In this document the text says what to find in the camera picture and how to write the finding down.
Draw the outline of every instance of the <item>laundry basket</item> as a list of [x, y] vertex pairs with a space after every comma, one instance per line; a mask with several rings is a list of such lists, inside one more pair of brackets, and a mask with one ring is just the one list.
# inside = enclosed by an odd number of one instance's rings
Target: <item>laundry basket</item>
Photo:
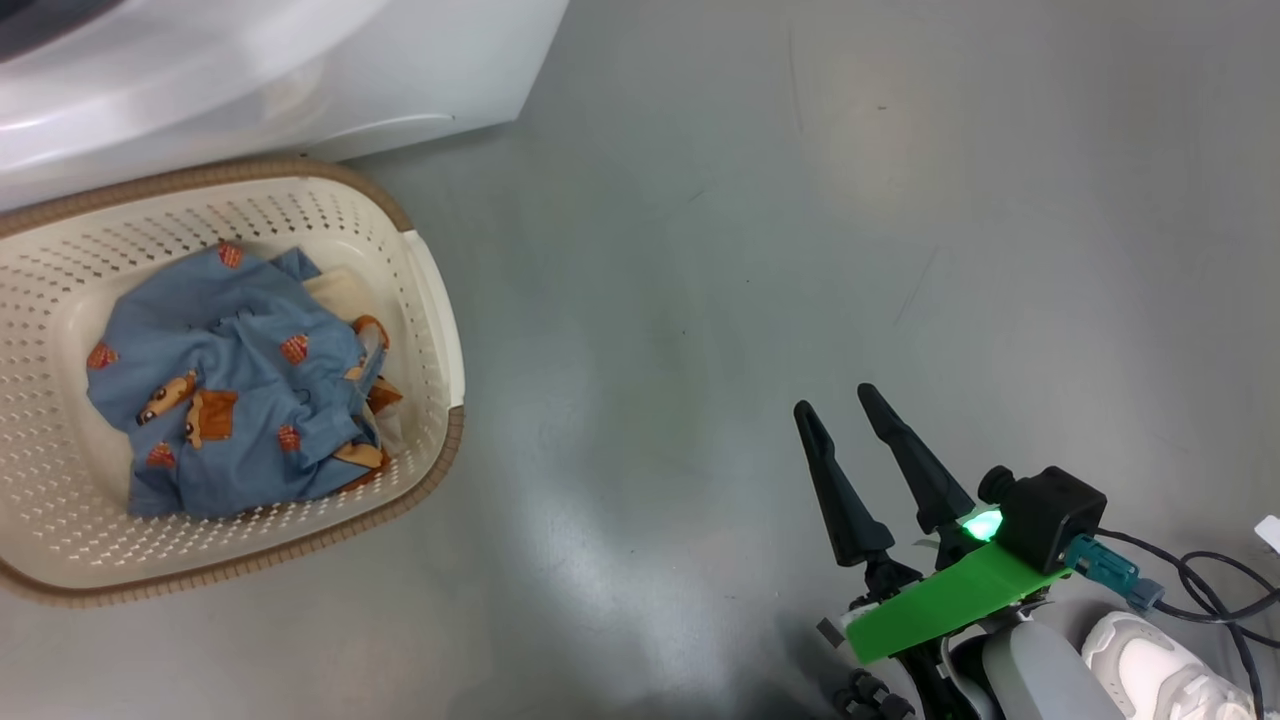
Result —
[[[302, 250], [355, 272], [392, 337], [407, 450], [360, 488], [224, 520], [124, 512], [129, 446], [84, 395], [84, 357], [116, 297], [220, 241]], [[303, 159], [180, 170], [0, 217], [0, 584], [109, 605], [300, 557], [392, 520], [444, 478], [462, 437], [457, 327], [435, 261], [399, 206]]]

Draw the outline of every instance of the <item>white appliance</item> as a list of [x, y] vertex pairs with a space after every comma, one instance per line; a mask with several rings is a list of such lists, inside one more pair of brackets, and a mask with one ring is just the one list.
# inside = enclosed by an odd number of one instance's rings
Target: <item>white appliance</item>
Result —
[[74, 1], [0, 0], [0, 58], [6, 24], [54, 28], [0, 61], [0, 211], [227, 158], [344, 160], [512, 120], [566, 4], [79, 0], [105, 6], [86, 22], [58, 18]]

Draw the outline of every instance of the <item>basket rim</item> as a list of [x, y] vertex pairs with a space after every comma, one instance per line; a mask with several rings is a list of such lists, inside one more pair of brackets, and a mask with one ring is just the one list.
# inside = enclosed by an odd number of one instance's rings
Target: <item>basket rim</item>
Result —
[[[369, 197], [369, 200], [387, 213], [387, 217], [396, 225], [397, 231], [410, 232], [413, 229], [408, 215], [385, 190], [349, 168], [306, 158], [257, 158], [174, 170], [4, 213], [0, 214], [0, 240], [77, 215], [163, 195], [284, 177], [310, 177], [346, 184]], [[220, 580], [238, 578], [264, 568], [279, 565], [285, 560], [302, 557], [323, 547], [337, 544], [365, 530], [389, 523], [426, 498], [440, 484], [449, 468], [453, 466], [453, 460], [462, 443], [463, 419], [465, 411], [462, 405], [449, 409], [444, 445], [439, 455], [436, 455], [435, 461], [431, 462], [431, 468], [408, 491], [384, 505], [348, 518], [323, 530], [316, 530], [266, 550], [193, 570], [92, 588], [69, 588], [46, 583], [18, 570], [4, 560], [4, 557], [0, 557], [0, 587], [42, 605], [102, 607], [210, 585]]]

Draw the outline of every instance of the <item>blue printed cloth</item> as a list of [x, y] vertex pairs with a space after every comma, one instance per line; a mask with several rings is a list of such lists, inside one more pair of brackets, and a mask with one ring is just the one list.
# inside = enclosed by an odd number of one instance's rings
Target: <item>blue printed cloth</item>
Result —
[[129, 436], [129, 514], [221, 518], [370, 471], [333, 454], [376, 446], [358, 414], [383, 348], [307, 295], [317, 274], [297, 249], [268, 263], [223, 243], [116, 301], [88, 397]]

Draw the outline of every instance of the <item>sneaker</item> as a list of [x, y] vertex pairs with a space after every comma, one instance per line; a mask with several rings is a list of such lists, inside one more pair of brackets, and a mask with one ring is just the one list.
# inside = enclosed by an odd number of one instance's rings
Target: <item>sneaker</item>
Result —
[[1103, 618], [1084, 641], [1082, 655], [1130, 720], [1254, 719], [1248, 693], [1137, 615]]

